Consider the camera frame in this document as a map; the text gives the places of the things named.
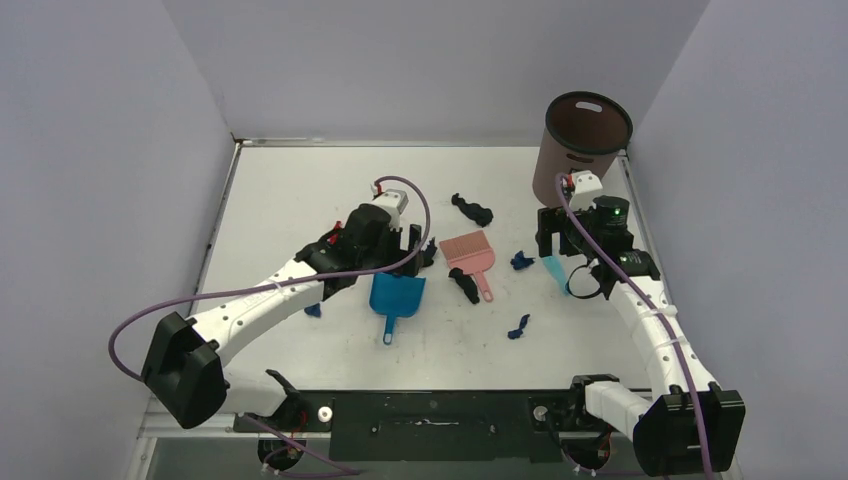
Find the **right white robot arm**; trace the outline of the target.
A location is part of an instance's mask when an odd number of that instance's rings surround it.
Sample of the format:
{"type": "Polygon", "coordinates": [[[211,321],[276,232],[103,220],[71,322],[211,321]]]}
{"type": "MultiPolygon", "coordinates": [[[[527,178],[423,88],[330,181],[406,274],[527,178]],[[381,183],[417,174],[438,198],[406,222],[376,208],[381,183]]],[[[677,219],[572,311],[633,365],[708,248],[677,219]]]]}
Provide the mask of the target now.
{"type": "Polygon", "coordinates": [[[628,200],[602,195],[586,210],[537,212],[541,258],[582,256],[600,295],[620,315],[639,353],[651,389],[645,400],[607,374],[576,379],[580,392],[565,402],[568,421],[588,429],[602,420],[632,442],[648,476],[728,471],[746,406],[701,363],[677,320],[659,269],[636,245],[628,200]]]}

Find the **blue dustpan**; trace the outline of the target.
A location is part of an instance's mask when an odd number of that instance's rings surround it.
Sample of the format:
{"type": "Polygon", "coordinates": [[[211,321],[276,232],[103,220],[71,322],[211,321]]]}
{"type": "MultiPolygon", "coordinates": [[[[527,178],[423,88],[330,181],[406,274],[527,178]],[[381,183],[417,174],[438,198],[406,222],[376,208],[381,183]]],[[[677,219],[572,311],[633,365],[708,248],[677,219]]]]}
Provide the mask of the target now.
{"type": "Polygon", "coordinates": [[[378,315],[385,317],[382,342],[390,345],[394,338],[398,318],[410,318],[418,311],[426,279],[423,277],[398,276],[389,273],[375,274],[369,295],[369,306],[378,315]]]}

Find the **pink hand brush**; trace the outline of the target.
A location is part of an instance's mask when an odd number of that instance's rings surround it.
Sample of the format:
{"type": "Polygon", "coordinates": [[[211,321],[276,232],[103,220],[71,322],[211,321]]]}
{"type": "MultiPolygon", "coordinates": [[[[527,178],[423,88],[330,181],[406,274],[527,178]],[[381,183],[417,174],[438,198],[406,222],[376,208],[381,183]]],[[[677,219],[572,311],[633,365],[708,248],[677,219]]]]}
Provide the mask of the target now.
{"type": "Polygon", "coordinates": [[[484,301],[494,300],[485,272],[494,265],[496,256],[483,230],[442,240],[438,247],[450,268],[473,277],[484,301]]]}

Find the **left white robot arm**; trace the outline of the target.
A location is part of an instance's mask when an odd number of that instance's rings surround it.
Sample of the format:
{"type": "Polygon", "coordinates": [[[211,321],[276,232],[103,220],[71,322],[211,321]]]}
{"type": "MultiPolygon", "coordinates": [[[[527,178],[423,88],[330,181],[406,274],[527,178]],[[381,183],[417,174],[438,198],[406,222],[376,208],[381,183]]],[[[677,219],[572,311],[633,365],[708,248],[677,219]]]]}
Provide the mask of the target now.
{"type": "Polygon", "coordinates": [[[402,272],[400,216],[408,201],[390,190],[353,210],[343,227],[325,233],[248,294],[184,318],[162,318],[141,378],[184,429],[218,413],[252,413],[282,431],[297,420],[297,392],[279,372],[239,372],[230,362],[283,320],[353,286],[379,268],[402,272]]]}

